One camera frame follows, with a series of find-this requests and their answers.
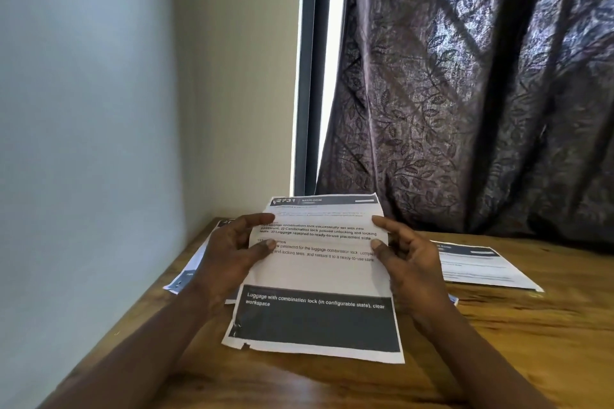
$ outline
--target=dark curtain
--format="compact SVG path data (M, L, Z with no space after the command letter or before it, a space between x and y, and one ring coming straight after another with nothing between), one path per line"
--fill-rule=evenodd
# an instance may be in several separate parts
M347 0L317 194L614 243L614 0Z

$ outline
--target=wall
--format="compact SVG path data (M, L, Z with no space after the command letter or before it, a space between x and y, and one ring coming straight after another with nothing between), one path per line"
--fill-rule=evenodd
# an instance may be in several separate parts
M299 2L175 0L184 165L214 214L290 192Z
M37 405L206 211L184 219L172 17L0 0L2 408Z

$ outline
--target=wooden tabletop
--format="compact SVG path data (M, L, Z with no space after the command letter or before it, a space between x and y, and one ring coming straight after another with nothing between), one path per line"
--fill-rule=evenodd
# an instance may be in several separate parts
M162 289L215 220L71 373L76 376L175 297ZM614 256L529 240L432 233L490 246L545 293L448 283L459 310L559 408L614 408ZM465 398L433 347L397 310L403 366L355 359L234 350L220 343L233 306L208 322L152 403L154 408L440 408Z

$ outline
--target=paper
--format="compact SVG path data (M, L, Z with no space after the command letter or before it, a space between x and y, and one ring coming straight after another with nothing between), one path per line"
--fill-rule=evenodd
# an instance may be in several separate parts
M439 248L441 269L446 281L508 286L543 292L538 284L492 248L433 242Z
M228 218L228 219L220 220L217 223L216 227L213 228L213 231L211 231L211 234L218 228L228 225L232 220L234 219ZM188 263L186 264L184 269L181 271L181 273L178 274L175 277L175 279L171 281L169 284L167 284L166 286L163 286L162 287L163 289L166 289L167 291L170 291L173 294L179 294L181 290L185 288L185 285L187 285L190 282L190 280L194 276L194 272L196 272L196 269L200 265L200 262L203 260L204 251L207 249L207 244L209 244L209 238L211 238L211 234L207 236L207 239L205 239L203 244L194 253L194 255L188 261ZM235 290L230 295L230 297L226 299L226 304L234 304L234 302L236 301L237 293L238 293L238 290Z
M265 211L275 221L250 246L278 245L252 267L222 343L403 364L390 278L370 247L388 240L371 220L377 196L276 197Z

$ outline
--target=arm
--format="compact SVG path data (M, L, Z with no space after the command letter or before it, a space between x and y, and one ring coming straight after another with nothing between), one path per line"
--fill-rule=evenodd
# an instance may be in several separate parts
M450 303L435 244L393 220L375 216L373 222L395 237L406 257L372 241L395 297L409 309L416 328L433 343L473 407L554 409Z
M197 331L221 309L251 266L275 248L268 240L242 249L252 227L273 219L272 214L247 215L216 230L203 262L177 298L39 409L135 409L149 401Z

